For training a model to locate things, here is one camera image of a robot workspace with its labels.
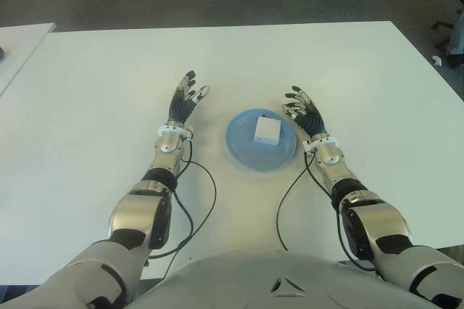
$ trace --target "white box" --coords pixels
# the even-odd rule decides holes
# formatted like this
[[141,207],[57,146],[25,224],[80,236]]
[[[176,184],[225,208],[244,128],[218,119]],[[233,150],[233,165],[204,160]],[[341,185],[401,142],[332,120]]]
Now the white box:
[[281,122],[277,119],[258,117],[256,131],[254,132],[254,140],[263,144],[278,145],[278,140],[281,135]]

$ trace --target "white table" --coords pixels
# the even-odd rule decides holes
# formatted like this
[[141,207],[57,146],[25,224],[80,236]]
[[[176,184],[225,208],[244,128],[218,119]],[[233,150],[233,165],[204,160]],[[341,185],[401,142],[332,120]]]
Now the white table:
[[[151,162],[190,69],[211,87],[190,124],[194,159],[212,171],[218,200],[173,270],[280,248],[276,209],[303,168],[302,146],[283,170],[250,173],[224,136],[243,110],[280,112],[292,84],[315,100],[349,167],[401,210],[416,244],[464,243],[464,104],[390,22],[51,33],[0,98],[0,283],[40,284],[107,237],[112,208]],[[178,193],[198,224],[212,201],[208,177],[192,166]],[[164,250],[187,232],[173,206]],[[334,210],[308,175],[281,227],[290,250],[346,259]],[[144,277],[161,276],[169,260],[152,261]]]
[[0,28],[0,47],[5,53],[4,58],[0,60],[0,96],[45,35],[54,28],[54,24]]

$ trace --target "robotic finger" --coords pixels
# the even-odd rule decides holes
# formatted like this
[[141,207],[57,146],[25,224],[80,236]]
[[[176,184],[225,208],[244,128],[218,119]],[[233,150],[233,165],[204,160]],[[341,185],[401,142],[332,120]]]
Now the robotic finger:
[[171,100],[168,122],[183,126],[199,101],[208,94],[209,86],[203,86],[198,91],[190,90],[195,83],[194,71],[186,73],[181,79]]

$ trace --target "robot forearm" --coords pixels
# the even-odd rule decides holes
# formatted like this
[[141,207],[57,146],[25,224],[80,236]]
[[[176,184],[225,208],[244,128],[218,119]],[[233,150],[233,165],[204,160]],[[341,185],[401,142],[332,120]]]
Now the robot forearm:
[[193,135],[185,122],[209,90],[204,86],[189,91],[194,76],[193,71],[187,73],[175,90],[168,121],[158,131],[154,161],[114,208],[109,238],[87,247],[40,287],[2,309],[119,309],[132,300],[150,252],[162,248],[169,237],[183,141]]
[[283,110],[310,135],[305,151],[315,155],[332,206],[342,217],[351,251],[372,262],[386,281],[398,287],[442,308],[464,306],[464,267],[435,249],[412,244],[401,213],[368,191],[348,169],[343,152],[326,133],[309,96],[300,88],[294,90],[298,94],[286,96],[298,102],[284,105]]

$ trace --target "black wire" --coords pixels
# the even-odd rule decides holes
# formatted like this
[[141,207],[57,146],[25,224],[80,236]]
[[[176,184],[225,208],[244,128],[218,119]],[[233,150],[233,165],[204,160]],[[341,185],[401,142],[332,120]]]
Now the black wire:
[[183,213],[186,214],[187,218],[188,218],[188,222],[190,223],[190,232],[188,233],[188,236],[191,236],[192,235],[192,232],[194,231],[194,221],[192,220],[191,218],[191,215],[190,213],[187,211],[186,207],[183,206],[181,200],[179,199],[179,196],[177,195],[177,192],[174,191],[174,197],[175,197],[175,200],[177,200],[177,203],[179,204],[179,206],[181,207]]
[[184,166],[183,169],[180,171],[180,173],[175,177],[176,179],[179,179],[179,177],[181,177],[181,175],[185,172],[185,170],[187,170],[187,168],[190,165],[191,156],[194,153],[194,150],[193,150],[194,146],[191,144],[191,141],[189,141],[188,144],[190,145],[190,154],[188,155],[188,160],[186,161],[187,165]]
[[[175,177],[176,179],[179,179],[179,177],[181,177],[181,175],[185,172],[185,170],[189,167],[189,165],[191,163],[191,157],[192,157],[192,154],[194,153],[194,151],[193,151],[194,148],[193,148],[193,145],[192,145],[191,141],[189,141],[188,144],[190,145],[190,154],[188,155],[188,160],[186,161],[187,164],[180,171],[180,173]],[[184,240],[182,240],[179,243],[179,245],[177,245],[177,247],[175,249],[172,249],[171,251],[167,251],[167,252],[164,252],[164,253],[160,253],[159,255],[151,255],[151,256],[148,257],[149,260],[156,260],[158,258],[163,258],[163,257],[166,257],[168,255],[171,255],[174,252],[178,252],[187,242],[189,242],[189,240],[190,240],[189,238],[191,238],[191,236],[192,236],[192,231],[194,230],[194,222],[192,221],[190,213],[187,211],[185,206],[183,206],[181,200],[179,199],[179,196],[177,195],[177,192],[174,190],[173,193],[174,193],[175,200],[177,200],[177,203],[179,204],[182,211],[185,213],[186,217],[188,218],[188,222],[190,223],[190,232],[188,233],[188,236]]]
[[215,179],[212,177],[211,175],[211,172],[208,171],[208,169],[206,169],[203,165],[197,163],[197,162],[194,162],[193,160],[189,160],[189,162],[191,162],[192,164],[195,164],[197,166],[199,166],[200,168],[202,168],[203,170],[206,171],[206,173],[208,174],[208,176],[211,178],[211,182],[212,182],[212,185],[214,186],[215,188],[215,197],[212,201],[212,204],[211,204],[211,208],[210,208],[210,211],[208,211],[208,214],[206,214],[206,216],[204,217],[203,221],[200,223],[200,225],[195,229],[195,231],[193,232],[192,235],[188,236],[188,239],[174,254],[174,256],[171,258],[171,261],[169,262],[169,265],[167,266],[166,268],[166,271],[165,271],[165,275],[163,276],[164,279],[166,279],[166,276],[167,276],[167,273],[169,272],[170,268],[171,268],[171,265],[173,264],[174,262],[174,259],[175,259],[175,256],[178,255],[179,251],[181,251],[182,247],[184,247],[186,245],[187,242],[190,241],[191,238],[193,238],[195,236],[196,233],[198,233],[198,231],[200,230],[200,228],[204,225],[204,223],[207,221],[207,219],[209,218],[209,216],[211,215],[211,212],[212,210],[215,208],[215,205],[216,205],[216,199],[218,198],[218,189],[216,187],[216,182],[215,182]]
[[326,196],[329,197],[330,199],[332,199],[331,195],[328,193],[327,189],[325,189],[323,187],[322,184],[319,183],[318,180],[316,180],[316,178],[314,177],[314,175],[312,174],[311,170],[310,170],[310,165],[312,163],[312,161],[314,160],[314,157],[315,157],[315,154],[312,156],[311,158],[311,162],[308,164],[307,163],[307,153],[303,153],[303,156],[304,156],[304,163],[306,164],[306,170],[307,172],[311,175],[311,178],[313,179],[313,181],[319,186],[320,189],[323,190],[324,193],[326,193]]
[[[314,177],[314,175],[312,174],[311,170],[310,170],[310,166],[312,164],[312,161],[314,160],[315,158],[315,155],[312,156],[311,158],[311,161],[307,162],[307,153],[304,153],[303,154],[304,156],[304,163],[306,165],[306,167],[304,168],[303,172],[305,170],[307,170],[307,172],[310,174],[311,178],[313,179],[313,181],[319,186],[319,188],[327,195],[327,197],[331,198],[331,195],[328,193],[327,189],[325,189],[322,184],[319,183],[318,180],[316,180],[316,178]],[[288,251],[288,249],[286,248],[285,244],[283,243],[282,241],[282,238],[281,238],[281,234],[279,232],[279,229],[278,229],[278,213],[279,213],[279,210],[281,209],[281,205],[282,205],[282,202],[285,200],[286,196],[288,195],[288,193],[290,192],[290,189],[293,187],[293,185],[298,181],[298,179],[302,176],[303,173],[300,173],[297,177],[297,179],[291,184],[290,188],[287,190],[287,192],[285,193],[285,195],[283,196],[282,200],[281,200],[281,203],[279,204],[278,206],[278,209],[277,209],[277,218],[276,218],[276,224],[277,224],[277,234],[278,234],[278,238],[280,239],[281,241],[281,244],[283,246],[283,248],[285,250]],[[343,238],[341,237],[341,228],[340,228],[340,215],[339,215],[339,212],[336,211],[336,228],[337,228],[337,232],[338,232],[338,235],[339,235],[339,241],[340,241],[340,245],[341,245],[341,248],[343,249],[343,251],[345,252],[345,255],[348,257],[349,260],[352,261],[352,263],[357,266],[359,269],[362,269],[364,271],[375,271],[376,269],[375,268],[366,268],[362,265],[360,265],[351,255],[350,253],[348,252],[347,248],[345,247],[345,244],[343,243]]]
[[281,202],[278,204],[278,208],[277,208],[277,216],[275,217],[275,227],[277,228],[277,236],[278,236],[278,239],[280,240],[282,246],[283,246],[283,249],[285,251],[288,251],[289,249],[287,249],[287,246],[285,245],[285,243],[283,242],[282,240],[282,236],[281,236],[281,231],[279,230],[279,227],[278,227],[278,215],[281,211],[281,207],[282,207],[282,204],[283,204],[283,201],[285,200],[285,198],[287,198],[287,195],[289,195],[291,189],[293,188],[293,186],[297,183],[297,181],[299,180],[300,177],[303,176],[303,174],[306,172],[306,168],[304,168],[304,170],[298,175],[297,178],[295,178],[295,181],[293,181],[293,183],[290,185],[290,187],[287,189],[287,191],[285,192],[285,194],[283,195],[282,199],[281,199]]
[[349,260],[351,260],[353,262],[354,265],[356,265],[359,269],[362,269],[364,271],[375,271],[375,268],[366,268],[366,267],[363,267],[362,265],[360,265],[358,262],[356,262],[356,260],[351,257],[351,255],[348,253],[348,250],[347,248],[345,247],[345,244],[343,243],[343,239],[341,237],[341,229],[340,229],[340,214],[338,211],[336,211],[336,229],[339,233],[339,240],[340,240],[340,244],[341,244],[341,248],[343,249],[343,251],[345,252],[345,255],[347,255],[347,257],[349,258]]

